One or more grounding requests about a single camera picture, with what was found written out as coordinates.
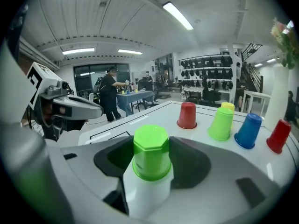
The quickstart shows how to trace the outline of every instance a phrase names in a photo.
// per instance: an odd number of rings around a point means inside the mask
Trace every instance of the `railing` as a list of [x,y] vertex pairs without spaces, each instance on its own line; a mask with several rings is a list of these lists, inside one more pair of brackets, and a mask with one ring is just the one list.
[[241,53],[242,62],[248,59],[252,54],[254,54],[263,45],[250,43],[248,47]]
[[246,65],[246,81],[251,83],[251,88],[253,86],[255,91],[262,93],[263,92],[263,76],[259,77],[256,71],[251,67],[251,65]]

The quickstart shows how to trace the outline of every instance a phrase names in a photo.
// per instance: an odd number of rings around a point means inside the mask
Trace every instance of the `ceiling light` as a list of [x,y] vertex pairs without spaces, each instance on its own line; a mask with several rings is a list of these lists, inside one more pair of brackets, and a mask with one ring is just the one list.
[[138,55],[141,55],[142,52],[139,52],[139,51],[133,51],[133,50],[122,50],[122,49],[119,49],[118,52],[123,52],[123,53],[131,53],[131,54],[138,54]]
[[174,16],[188,31],[193,30],[193,27],[188,22],[188,20],[181,14],[180,11],[171,3],[167,2],[163,5],[163,8]]
[[68,55],[68,54],[72,54],[72,53],[86,52],[86,51],[94,51],[94,48],[85,48],[85,49],[67,50],[67,51],[63,51],[62,53],[63,53],[64,55]]
[[271,59],[271,60],[268,60],[267,62],[274,62],[274,61],[276,61],[275,59]]

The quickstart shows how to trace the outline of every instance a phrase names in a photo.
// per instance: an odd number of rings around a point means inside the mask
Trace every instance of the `ceiling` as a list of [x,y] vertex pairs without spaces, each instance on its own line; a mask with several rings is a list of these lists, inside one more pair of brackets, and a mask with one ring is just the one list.
[[[171,1],[194,27],[187,31],[163,10]],[[236,43],[272,45],[273,0],[28,0],[22,37],[60,65],[105,60],[147,62],[194,47]],[[62,51],[95,47],[64,56]],[[141,51],[142,55],[119,53]]]

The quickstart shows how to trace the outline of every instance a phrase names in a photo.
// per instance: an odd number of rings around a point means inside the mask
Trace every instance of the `white vase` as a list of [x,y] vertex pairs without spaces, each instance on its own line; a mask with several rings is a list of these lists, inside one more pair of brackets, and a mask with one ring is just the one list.
[[274,71],[274,86],[265,115],[264,125],[271,132],[274,130],[280,119],[285,117],[288,105],[288,79],[289,70],[286,67],[278,66],[272,68]]

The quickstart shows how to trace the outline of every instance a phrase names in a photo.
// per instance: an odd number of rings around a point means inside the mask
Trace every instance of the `person in background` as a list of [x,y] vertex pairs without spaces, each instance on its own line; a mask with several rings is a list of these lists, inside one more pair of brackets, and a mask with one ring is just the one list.
[[289,91],[288,106],[285,112],[286,121],[297,123],[296,103],[293,101],[293,92]]
[[240,82],[241,78],[241,64],[240,62],[237,62],[237,84]]
[[148,82],[153,82],[153,78],[150,76],[150,72],[145,72],[145,77],[147,78]]
[[116,82],[113,77],[116,76],[117,68],[111,66],[107,70],[107,74],[104,75],[100,81],[99,92],[100,92],[100,106],[103,107],[104,113],[106,114],[108,122],[121,119],[121,114],[117,112],[116,107],[116,87],[127,86],[126,83]]
[[241,67],[241,76],[245,78],[245,69],[246,69],[247,62],[243,62]]
[[237,82],[236,90],[235,90],[235,97],[236,97],[236,99],[238,99],[239,112],[241,112],[244,91],[248,91],[248,89],[246,88],[246,82],[245,82],[244,77],[241,76],[240,77],[240,82]]

